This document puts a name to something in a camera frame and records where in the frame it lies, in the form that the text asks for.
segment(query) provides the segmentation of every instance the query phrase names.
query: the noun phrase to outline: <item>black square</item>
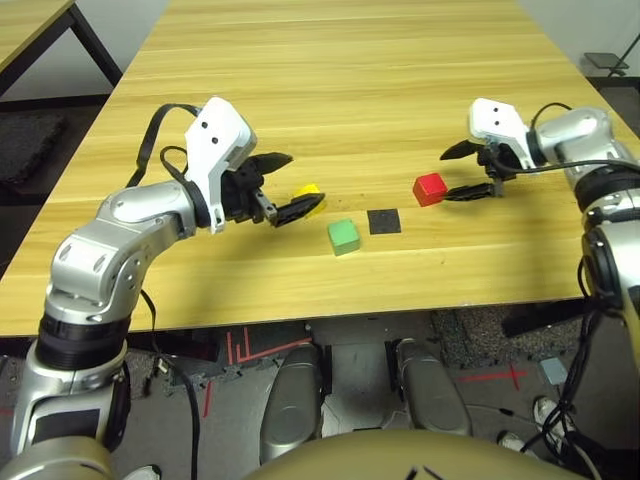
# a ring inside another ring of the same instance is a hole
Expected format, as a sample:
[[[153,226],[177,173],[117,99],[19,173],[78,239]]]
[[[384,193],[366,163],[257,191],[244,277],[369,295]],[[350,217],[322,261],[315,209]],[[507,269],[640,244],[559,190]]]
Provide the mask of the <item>black square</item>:
[[[367,210],[369,217],[369,233],[378,235],[380,233],[400,233],[400,216],[398,210]]]

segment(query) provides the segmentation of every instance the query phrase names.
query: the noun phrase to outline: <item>wooden table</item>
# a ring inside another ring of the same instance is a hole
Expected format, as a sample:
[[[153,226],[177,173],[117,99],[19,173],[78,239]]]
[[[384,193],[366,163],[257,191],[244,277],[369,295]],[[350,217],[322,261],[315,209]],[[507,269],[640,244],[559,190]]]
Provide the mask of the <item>wooden table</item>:
[[[68,29],[117,84],[122,72],[74,0],[0,0],[0,96]]]
[[[411,192],[428,172],[449,186],[485,181],[471,157],[438,160],[467,135],[476,97],[514,104],[525,119],[550,101],[607,107],[514,2],[174,0],[2,280],[0,333],[36,332],[57,245],[128,180],[155,109],[214,94],[253,126],[257,152],[295,155],[268,178],[272,199],[315,182],[328,208],[278,230],[232,224],[175,245],[145,281],[158,328],[578,294],[580,213],[562,173],[511,181],[505,199],[420,208]],[[172,113],[157,147],[183,144],[191,121]],[[156,160],[145,181],[167,178]],[[383,208],[399,210],[401,234],[369,235],[367,210]],[[326,230],[343,218],[362,248],[336,258]],[[133,329],[149,327],[140,302]]]

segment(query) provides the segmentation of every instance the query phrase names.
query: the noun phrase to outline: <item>white sneaker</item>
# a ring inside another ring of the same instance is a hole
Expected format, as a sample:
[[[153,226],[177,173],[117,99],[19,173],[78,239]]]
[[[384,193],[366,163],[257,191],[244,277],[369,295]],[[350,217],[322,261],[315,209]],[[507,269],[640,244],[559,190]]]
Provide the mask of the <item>white sneaker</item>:
[[[558,406],[556,402],[551,400],[548,397],[540,397],[535,402],[533,402],[533,419],[536,421],[538,431],[542,431],[542,425],[551,412]],[[567,431],[571,432],[576,429],[573,420],[569,415],[565,415],[565,423],[567,425]],[[562,448],[562,442],[564,441],[565,430],[562,426],[562,422],[558,422],[551,429],[549,434],[549,439],[555,445],[556,451],[560,453]]]
[[[162,472],[157,465],[147,465],[134,470],[124,480],[160,480],[161,478]]]
[[[498,445],[504,448],[508,448],[509,450],[519,452],[522,447],[524,447],[524,442],[513,432],[504,432],[498,437]],[[533,450],[531,449],[524,452],[524,454],[529,457],[538,458],[538,456],[533,453]]]

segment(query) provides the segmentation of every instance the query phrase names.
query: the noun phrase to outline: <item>black cable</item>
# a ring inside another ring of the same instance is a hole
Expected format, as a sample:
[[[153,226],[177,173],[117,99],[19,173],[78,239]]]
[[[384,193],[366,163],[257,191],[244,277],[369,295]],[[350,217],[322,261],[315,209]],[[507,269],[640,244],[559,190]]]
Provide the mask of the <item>black cable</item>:
[[[133,175],[131,175],[131,178],[127,182],[127,187],[135,187],[136,185],[138,185],[144,177],[145,173],[147,173],[147,166],[149,165],[149,159],[151,158],[153,146],[156,143],[156,138],[158,136],[158,131],[160,130],[162,120],[167,115],[167,113],[169,113],[174,108],[181,108],[183,110],[186,110],[194,117],[198,116],[199,112],[198,107],[184,103],[167,103],[156,110],[156,113],[154,113],[153,117],[151,117],[151,121],[149,122],[147,131],[142,138],[142,143],[140,143],[138,158],[136,158],[136,171],[133,172]]]
[[[589,298],[588,292],[582,280],[583,271],[584,259],[580,260],[580,264],[578,265],[577,277],[581,292],[583,293],[585,298]],[[595,334],[601,319],[602,313],[593,307],[589,312],[585,314],[580,326],[578,351],[573,357],[571,366],[569,367],[569,371],[567,372],[567,378],[564,382],[558,403],[551,411],[551,413],[545,418],[540,432],[534,435],[524,444],[524,446],[520,449],[521,452],[529,450],[535,443],[543,440],[545,445],[547,446],[547,449],[558,460],[561,461],[562,455],[560,454],[551,433],[553,428],[555,428],[558,423],[562,426],[562,429],[564,431],[564,440],[566,441],[567,445],[577,451],[573,441],[567,435],[570,431],[569,414],[574,410],[573,400],[576,396],[576,393],[578,392],[582,377],[589,361],[589,355],[591,353],[591,340],[593,339],[593,335]]]
[[[580,160],[578,162],[567,162],[567,163],[559,163],[557,165],[547,165],[545,167],[536,167],[536,168],[514,168],[505,165],[500,160],[495,158],[491,158],[491,162],[501,170],[509,173],[540,173],[540,172],[549,172],[551,170],[563,170],[565,168],[573,168],[573,167],[584,167],[588,165],[609,165],[613,167],[623,167],[628,170],[633,170],[634,172],[640,173],[640,165],[634,165],[632,163],[623,162],[622,160]]]
[[[542,115],[542,112],[544,112],[547,108],[551,108],[551,107],[562,107],[565,110],[573,110],[569,105],[562,102],[547,103],[544,107],[538,110],[536,114],[533,116],[533,118],[531,119],[531,123],[529,125],[529,128],[531,130],[533,130],[533,128],[536,126],[536,123],[538,122],[538,118],[540,118],[540,115]]]
[[[140,295],[149,307],[151,313],[151,346],[156,352],[157,358],[161,358],[173,372],[180,377],[187,389],[187,397],[189,398],[189,407],[191,410],[191,480],[198,478],[198,450],[200,447],[200,414],[198,409],[198,399],[193,383],[187,374],[178,367],[173,360],[160,350],[156,341],[156,306],[151,297],[144,290],[140,290]]]
[[[162,150],[160,150],[160,161],[162,162],[163,165],[165,165],[165,167],[166,167],[166,164],[169,163],[169,161],[166,158],[167,152],[172,151],[172,150],[175,150],[175,151],[178,151],[178,152],[182,152],[182,153],[185,154],[185,156],[187,155],[187,150],[185,148],[178,147],[176,145],[168,145],[166,147],[163,147]],[[184,175],[185,173],[187,173],[188,168],[189,167],[187,165],[185,165],[184,168],[182,169],[182,172],[180,172],[180,173],[182,175]]]

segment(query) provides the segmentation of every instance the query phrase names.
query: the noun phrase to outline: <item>table leg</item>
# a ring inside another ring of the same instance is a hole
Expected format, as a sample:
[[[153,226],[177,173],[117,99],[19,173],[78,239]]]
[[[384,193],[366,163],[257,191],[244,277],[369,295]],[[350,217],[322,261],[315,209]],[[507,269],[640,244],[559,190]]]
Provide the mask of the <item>table leg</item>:
[[[122,77],[120,68],[80,9],[73,4],[0,71],[0,96],[69,28],[91,55],[107,80],[115,87]]]
[[[84,18],[80,9],[73,4],[66,13],[73,19],[71,30],[75,33],[85,50],[91,55],[96,65],[102,70],[107,80],[115,87],[122,77],[120,68],[93,31],[87,19]]]

